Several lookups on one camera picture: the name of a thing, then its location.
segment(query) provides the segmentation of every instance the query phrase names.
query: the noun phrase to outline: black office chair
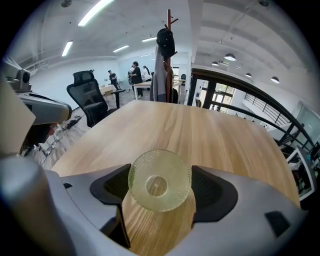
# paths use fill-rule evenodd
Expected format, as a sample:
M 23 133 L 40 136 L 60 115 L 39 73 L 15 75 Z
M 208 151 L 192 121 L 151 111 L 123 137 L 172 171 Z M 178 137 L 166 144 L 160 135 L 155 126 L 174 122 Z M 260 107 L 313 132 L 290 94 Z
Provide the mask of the black office chair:
M 108 109 L 108 105 L 100 92 L 99 84 L 92 72 L 76 72 L 73 77 L 74 83 L 68 85 L 66 91 L 85 113 L 86 124 L 89 127 L 93 127 L 120 108 L 119 93 L 124 92 L 124 89 L 111 92 L 115 95 L 117 108 Z

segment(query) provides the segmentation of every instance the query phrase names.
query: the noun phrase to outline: black railing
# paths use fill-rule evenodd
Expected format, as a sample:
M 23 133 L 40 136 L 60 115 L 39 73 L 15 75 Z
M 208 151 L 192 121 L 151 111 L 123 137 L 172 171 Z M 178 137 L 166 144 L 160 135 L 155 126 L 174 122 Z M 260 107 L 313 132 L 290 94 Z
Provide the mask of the black railing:
M 189 87 L 189 94 L 188 94 L 188 101 L 187 101 L 188 106 L 193 105 L 195 91 L 197 87 L 197 80 L 198 79 L 206 80 L 208 81 L 208 86 L 207 86 L 206 96 L 203 102 L 203 108 L 209 109 L 211 104 L 217 105 L 223 108 L 234 110 L 239 113 L 244 113 L 272 127 L 277 128 L 278 130 L 284 133 L 282 138 L 277 142 L 278 146 L 281 146 L 281 145 L 287 146 L 286 143 L 288 141 L 287 140 L 288 137 L 291 138 L 290 141 L 295 141 L 299 143 L 307 151 L 310 151 L 307 148 L 307 144 L 310 144 L 312 148 L 315 146 L 312 139 L 305 131 L 304 127 L 295 119 L 295 117 L 286 108 L 284 108 L 279 102 L 277 102 L 274 98 L 272 98 L 270 95 L 268 95 L 264 91 L 256 88 L 255 86 L 241 79 L 238 79 L 236 77 L 233 77 L 227 74 L 219 73 L 216 71 L 193 68 L 191 70 L 191 74 L 192 74 L 192 77 L 191 77 L 191 83 Z M 246 99 L 246 100 L 249 100 L 252 104 L 256 104 L 256 106 L 259 107 L 264 113 L 268 113 L 269 117 L 272 116 L 272 119 L 275 118 L 274 122 L 267 120 L 245 109 L 242 109 L 233 105 L 229 105 L 229 104 L 224 104 L 217 101 L 212 101 L 217 83 L 230 86 L 247 93 L 247 95 L 249 95 L 248 96 L 249 99 Z M 279 124 L 282 124 L 284 122 L 287 122 L 287 124 L 291 123 L 287 130 L 279 126 Z M 302 134 L 306 138 L 305 143 L 302 143 L 297 139 L 297 136 L 295 136 L 294 134 L 291 134 L 291 131 L 294 127 L 296 127 L 297 131 L 300 132 L 300 134 Z
M 262 110 L 262 112 L 265 113 L 267 116 L 269 116 L 276 125 L 284 126 L 290 123 L 290 120 L 288 118 L 286 118 L 274 107 L 265 103 L 263 100 L 257 97 L 254 97 L 248 93 L 245 94 L 244 99 L 252 103 L 252 105 L 255 105 L 256 107 L 258 107 L 260 110 Z

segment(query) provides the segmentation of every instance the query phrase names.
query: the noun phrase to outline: black rubber pad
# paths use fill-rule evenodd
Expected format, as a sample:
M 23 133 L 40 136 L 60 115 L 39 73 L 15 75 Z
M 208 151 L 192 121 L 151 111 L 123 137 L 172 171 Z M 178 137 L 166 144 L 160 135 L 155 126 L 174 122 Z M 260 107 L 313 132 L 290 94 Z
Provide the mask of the black rubber pad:
M 290 227 L 289 221 L 280 211 L 270 211 L 265 213 L 264 216 L 277 238 Z
M 191 187 L 196 213 L 193 223 L 217 222 L 226 216 L 238 201 L 238 192 L 229 181 L 192 166 Z

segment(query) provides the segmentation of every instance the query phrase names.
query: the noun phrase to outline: mesh chair back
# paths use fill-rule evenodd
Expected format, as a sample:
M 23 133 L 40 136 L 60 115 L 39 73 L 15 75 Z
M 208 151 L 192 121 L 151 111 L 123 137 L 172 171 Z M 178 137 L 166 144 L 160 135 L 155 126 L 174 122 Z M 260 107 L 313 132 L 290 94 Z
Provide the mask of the mesh chair back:
M 108 105 L 101 95 L 99 84 L 90 71 L 80 71 L 73 74 L 74 83 L 67 86 L 66 90 L 71 98 L 83 110 L 87 118 L 87 125 L 92 127 L 100 120 L 93 120 L 85 107 L 95 103 L 101 103 L 99 108 L 95 110 L 94 118 L 103 119 L 108 111 Z

